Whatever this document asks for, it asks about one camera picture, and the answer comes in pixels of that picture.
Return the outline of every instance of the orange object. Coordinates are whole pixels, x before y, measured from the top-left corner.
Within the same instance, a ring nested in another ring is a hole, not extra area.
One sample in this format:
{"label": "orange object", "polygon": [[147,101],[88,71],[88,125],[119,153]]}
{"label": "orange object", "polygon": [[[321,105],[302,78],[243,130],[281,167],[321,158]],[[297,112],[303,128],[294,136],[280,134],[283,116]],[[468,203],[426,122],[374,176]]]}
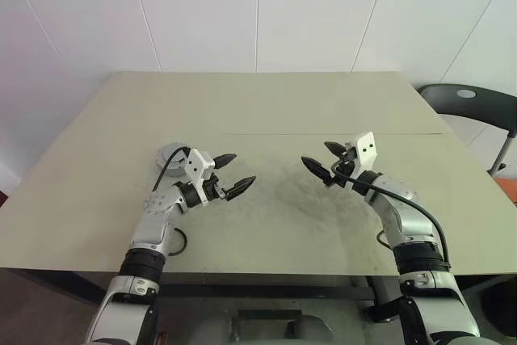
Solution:
{"label": "orange object", "polygon": [[500,188],[510,198],[511,202],[517,204],[517,180],[509,178],[496,178],[495,182],[498,183]]}

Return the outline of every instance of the white wall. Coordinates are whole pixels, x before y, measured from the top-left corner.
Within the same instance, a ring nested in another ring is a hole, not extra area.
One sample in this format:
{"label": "white wall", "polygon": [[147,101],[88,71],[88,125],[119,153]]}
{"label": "white wall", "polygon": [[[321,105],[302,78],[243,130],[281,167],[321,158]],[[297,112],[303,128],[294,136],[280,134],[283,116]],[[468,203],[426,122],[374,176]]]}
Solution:
{"label": "white wall", "polygon": [[[415,86],[465,82],[517,95],[516,3],[0,0],[0,190],[12,190],[120,70],[389,69]],[[501,134],[451,123],[490,164]],[[517,175],[515,148],[506,161]]]}

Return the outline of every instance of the table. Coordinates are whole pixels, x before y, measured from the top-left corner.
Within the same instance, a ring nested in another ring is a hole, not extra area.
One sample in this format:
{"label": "table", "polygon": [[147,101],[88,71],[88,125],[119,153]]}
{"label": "table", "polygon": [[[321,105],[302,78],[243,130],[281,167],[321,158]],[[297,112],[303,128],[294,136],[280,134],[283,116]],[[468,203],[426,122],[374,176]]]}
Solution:
{"label": "table", "polygon": [[114,74],[2,208],[0,267],[118,271],[155,155],[182,141],[236,153],[218,173],[227,186],[258,178],[182,217],[189,245],[165,272],[396,275],[375,213],[300,161],[329,166],[323,141],[364,131],[375,170],[416,189],[443,226],[455,274],[517,271],[515,207],[398,73]]}

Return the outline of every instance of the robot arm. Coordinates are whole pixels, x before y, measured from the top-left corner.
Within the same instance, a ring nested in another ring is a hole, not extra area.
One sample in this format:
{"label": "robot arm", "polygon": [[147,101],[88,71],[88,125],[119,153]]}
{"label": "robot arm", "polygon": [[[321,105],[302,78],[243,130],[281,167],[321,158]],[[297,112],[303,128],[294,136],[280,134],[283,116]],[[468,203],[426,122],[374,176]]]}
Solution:
{"label": "robot arm", "polygon": [[231,162],[235,155],[226,154],[212,159],[204,151],[185,151],[188,181],[154,191],[144,202],[140,224],[119,273],[111,280],[90,324],[86,343],[155,344],[158,321],[155,301],[160,290],[162,269],[171,248],[175,220],[198,204],[206,206],[216,198],[232,200],[254,182],[255,177],[249,177],[235,183],[229,190],[222,189],[213,171]]}
{"label": "robot arm", "polygon": [[441,236],[443,232],[437,221],[418,210],[414,190],[371,171],[376,158],[373,134],[361,134],[345,146],[334,142],[326,142],[326,146],[338,157],[331,169],[334,176],[312,158],[302,157],[302,162],[325,185],[350,186],[379,215],[400,274],[403,297],[398,311],[405,343],[494,343],[479,338],[476,321],[449,272],[444,240],[443,255],[440,253],[434,229]]}

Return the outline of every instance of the black chair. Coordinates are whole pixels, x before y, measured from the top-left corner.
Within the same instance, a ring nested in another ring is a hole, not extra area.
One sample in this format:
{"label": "black chair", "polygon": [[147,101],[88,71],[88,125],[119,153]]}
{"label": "black chair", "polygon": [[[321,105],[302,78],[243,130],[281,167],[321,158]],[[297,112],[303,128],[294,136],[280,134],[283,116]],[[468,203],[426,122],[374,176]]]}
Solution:
{"label": "black chair", "polygon": [[429,84],[420,86],[417,91],[438,113],[468,117],[508,131],[489,170],[489,174],[494,176],[517,135],[517,97],[461,84]]}

